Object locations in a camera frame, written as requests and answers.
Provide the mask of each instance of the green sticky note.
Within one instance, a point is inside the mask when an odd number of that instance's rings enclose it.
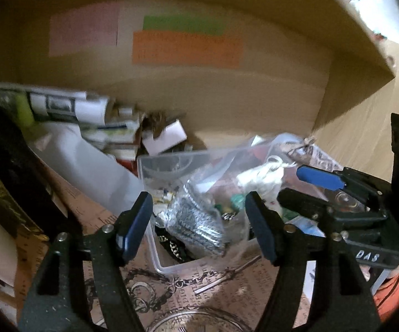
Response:
[[[144,16],[143,30],[179,31],[221,36],[224,24],[215,19],[189,15]]]

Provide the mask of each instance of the pink paper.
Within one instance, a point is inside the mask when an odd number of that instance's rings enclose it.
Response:
[[[121,2],[101,2],[50,17],[49,57],[116,46]]]

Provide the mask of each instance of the clear plastic container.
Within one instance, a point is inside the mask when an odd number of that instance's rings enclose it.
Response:
[[[323,197],[316,187],[298,180],[296,165],[293,166],[287,155],[276,150],[275,144],[271,140],[256,146],[233,149],[180,152],[153,157],[141,156],[138,158],[138,174],[149,192],[164,188],[176,191],[188,180],[193,180],[200,193],[211,194],[217,204],[224,204],[233,194],[247,193],[247,191],[242,191],[241,173],[248,170],[256,172],[259,168],[266,166],[266,162],[272,160],[273,156],[281,156],[285,164],[290,164],[289,167],[283,168],[280,181],[284,183],[281,185],[292,188],[297,186],[296,189],[304,193]],[[271,201],[268,207],[276,211],[281,210],[281,206],[275,201]],[[177,263],[161,246],[151,224],[147,227],[146,236],[154,267],[157,272],[165,275],[177,274],[181,270],[196,268],[203,263],[212,263],[217,270],[225,269],[243,254],[253,253],[259,249],[256,239],[250,241],[246,239],[227,249],[224,257],[204,257],[187,263]]]

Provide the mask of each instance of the white paper sheet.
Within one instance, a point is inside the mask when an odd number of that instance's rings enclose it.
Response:
[[[93,201],[115,215],[129,210],[144,185],[130,171],[83,140],[76,124],[40,124],[51,138],[42,150],[29,147],[43,162]]]
[[[149,156],[155,156],[186,139],[187,135],[180,121],[176,120],[174,123],[167,126],[157,139],[154,140],[152,136],[145,138],[143,140],[143,145],[149,153]]]

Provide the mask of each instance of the screw head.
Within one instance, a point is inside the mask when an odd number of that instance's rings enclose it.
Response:
[[[104,225],[101,229],[103,230],[104,233],[110,233],[114,230],[114,225],[107,224]]]
[[[295,233],[296,232],[296,227],[293,226],[292,224],[285,224],[284,225],[284,231],[287,233]]]
[[[66,232],[59,233],[56,239],[60,242],[65,241],[67,239],[67,233]]]
[[[343,239],[343,237],[341,236],[341,234],[339,234],[338,232],[333,232],[333,233],[331,234],[331,237],[332,237],[332,239],[333,239],[335,242],[339,242],[339,241],[341,241],[341,240]]]

